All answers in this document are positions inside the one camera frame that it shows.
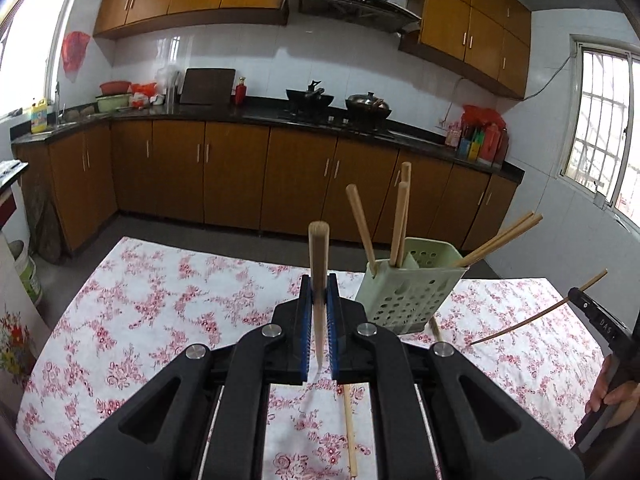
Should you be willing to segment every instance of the floor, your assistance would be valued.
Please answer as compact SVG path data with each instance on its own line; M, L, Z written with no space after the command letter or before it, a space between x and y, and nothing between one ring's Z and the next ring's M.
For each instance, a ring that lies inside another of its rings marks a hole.
M221 254L245 260L308 267L308 245L302 237L281 237L255 232L207 228L133 216L116 216L98 237L73 259L54 266L35 257L44 297L38 306L45 323L53 328L84 282L123 237L139 238L203 253ZM376 250L379 258L388 251ZM329 268L364 272L367 259L359 244L332 243ZM493 279L498 276L485 262L475 264L466 278Z

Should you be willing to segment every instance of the table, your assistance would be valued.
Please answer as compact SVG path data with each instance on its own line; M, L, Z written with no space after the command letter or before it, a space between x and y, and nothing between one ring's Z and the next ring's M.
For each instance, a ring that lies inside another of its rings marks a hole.
M235 343L267 323L275 305L296 297L307 272L123 238L42 351L20 407L18 436L53 475L66 453L186 346ZM362 274L336 274L340 294L355 297ZM602 353L567 306L468 347L559 298L544 279L461 280L438 311L438 322L445 340L570 446ZM429 329L403 338L423 346L434 342ZM264 478L349 477L341 395L313 355L307 384L272 387ZM366 385L352 386L351 395L359 475L375 478Z

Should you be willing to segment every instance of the stainless steel range hood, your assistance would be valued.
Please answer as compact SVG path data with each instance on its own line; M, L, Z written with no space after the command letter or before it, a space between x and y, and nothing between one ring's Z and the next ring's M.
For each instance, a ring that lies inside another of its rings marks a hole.
M420 16L386 0L289 0L293 10L404 34L420 27Z

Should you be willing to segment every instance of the cutting board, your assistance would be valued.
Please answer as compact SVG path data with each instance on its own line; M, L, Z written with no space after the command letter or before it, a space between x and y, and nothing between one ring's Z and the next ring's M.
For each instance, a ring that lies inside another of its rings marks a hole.
M228 104L235 79L236 70L233 68L188 68L180 104Z

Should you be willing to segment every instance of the green plastic basket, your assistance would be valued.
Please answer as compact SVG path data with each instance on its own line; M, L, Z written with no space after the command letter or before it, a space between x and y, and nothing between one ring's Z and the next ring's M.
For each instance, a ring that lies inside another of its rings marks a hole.
M406 238L404 249L400 269L378 260L374 278L367 265L356 295L370 322L396 334L422 332L467 270L451 267L461 256L446 242Z

